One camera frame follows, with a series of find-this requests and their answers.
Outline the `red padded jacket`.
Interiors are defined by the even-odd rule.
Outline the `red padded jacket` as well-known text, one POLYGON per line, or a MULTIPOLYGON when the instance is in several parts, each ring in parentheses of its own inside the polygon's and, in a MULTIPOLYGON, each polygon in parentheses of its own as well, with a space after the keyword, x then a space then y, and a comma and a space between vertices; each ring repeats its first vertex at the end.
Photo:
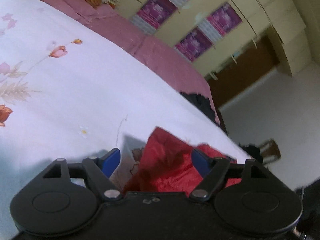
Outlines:
POLYGON ((150 135, 137 172, 124 186, 123 194, 136 192, 184 192, 187 196, 202 181, 193 166, 193 146, 159 127, 150 135))

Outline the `black clothes on chair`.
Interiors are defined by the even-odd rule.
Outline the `black clothes on chair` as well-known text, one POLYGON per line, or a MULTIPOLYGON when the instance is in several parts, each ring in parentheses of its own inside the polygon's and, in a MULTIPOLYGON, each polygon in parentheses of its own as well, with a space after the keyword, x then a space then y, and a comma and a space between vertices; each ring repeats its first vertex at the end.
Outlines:
POLYGON ((249 145, 241 145, 239 144, 239 146, 249 155, 251 156, 253 159, 255 159, 257 162, 259 163, 263 163, 264 158, 263 156, 260 154, 260 148, 258 148, 255 145, 249 144, 249 145))

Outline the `wooden chair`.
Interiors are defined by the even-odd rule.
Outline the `wooden chair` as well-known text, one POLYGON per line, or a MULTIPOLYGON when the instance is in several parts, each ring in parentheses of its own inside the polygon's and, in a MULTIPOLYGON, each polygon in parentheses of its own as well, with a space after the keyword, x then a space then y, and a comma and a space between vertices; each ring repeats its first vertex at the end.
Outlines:
POLYGON ((264 165, 278 161, 281 158, 280 150, 274 139, 262 143, 259 148, 264 165))

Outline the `black garment on bed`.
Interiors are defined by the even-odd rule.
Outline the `black garment on bed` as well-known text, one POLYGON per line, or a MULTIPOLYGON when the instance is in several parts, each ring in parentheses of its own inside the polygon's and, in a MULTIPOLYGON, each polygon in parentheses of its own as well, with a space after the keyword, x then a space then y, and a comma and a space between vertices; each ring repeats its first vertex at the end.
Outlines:
POLYGON ((201 94, 187 94, 180 92, 181 96, 187 99, 192 105, 194 105, 198 110, 200 110, 206 117, 208 117, 213 123, 216 122, 216 113, 212 109, 210 100, 201 94))

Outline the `white floral quilt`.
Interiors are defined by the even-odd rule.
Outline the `white floral quilt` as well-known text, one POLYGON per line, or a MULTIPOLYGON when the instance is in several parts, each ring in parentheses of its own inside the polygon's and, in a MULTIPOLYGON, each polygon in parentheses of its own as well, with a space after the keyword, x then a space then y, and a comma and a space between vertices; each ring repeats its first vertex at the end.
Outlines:
POLYGON ((14 195, 58 158, 115 147, 111 177, 132 177, 131 151, 156 127, 239 163, 247 154, 144 64, 40 0, 1 0, 1 239, 17 233, 14 195))

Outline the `brown wooden door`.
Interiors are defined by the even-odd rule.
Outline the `brown wooden door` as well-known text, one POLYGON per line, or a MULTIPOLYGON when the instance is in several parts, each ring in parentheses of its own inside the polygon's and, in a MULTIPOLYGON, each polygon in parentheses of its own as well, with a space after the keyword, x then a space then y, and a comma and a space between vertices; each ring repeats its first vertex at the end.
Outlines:
POLYGON ((209 76, 208 84, 215 107, 219 108, 260 80, 279 64, 279 59, 268 36, 249 46, 236 61, 209 76))

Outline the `pink bed sheet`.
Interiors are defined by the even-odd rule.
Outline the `pink bed sheet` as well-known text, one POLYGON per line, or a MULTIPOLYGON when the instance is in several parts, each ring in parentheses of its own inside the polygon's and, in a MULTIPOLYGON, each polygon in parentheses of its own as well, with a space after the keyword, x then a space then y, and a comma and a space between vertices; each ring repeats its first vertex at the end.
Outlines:
POLYGON ((125 50, 176 91, 185 95, 201 95, 208 115, 214 123, 220 124, 207 81, 173 48, 145 35, 108 4, 93 8, 85 0, 42 1, 125 50))

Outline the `cream wardrobe with purple posters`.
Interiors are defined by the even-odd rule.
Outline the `cream wardrobe with purple posters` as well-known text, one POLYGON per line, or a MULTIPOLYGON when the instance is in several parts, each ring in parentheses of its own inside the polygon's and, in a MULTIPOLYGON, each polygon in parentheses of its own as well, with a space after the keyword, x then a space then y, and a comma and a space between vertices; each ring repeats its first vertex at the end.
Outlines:
POLYGON ((266 35, 291 76, 311 62, 306 25, 293 0, 109 0, 146 35, 214 75, 266 35))

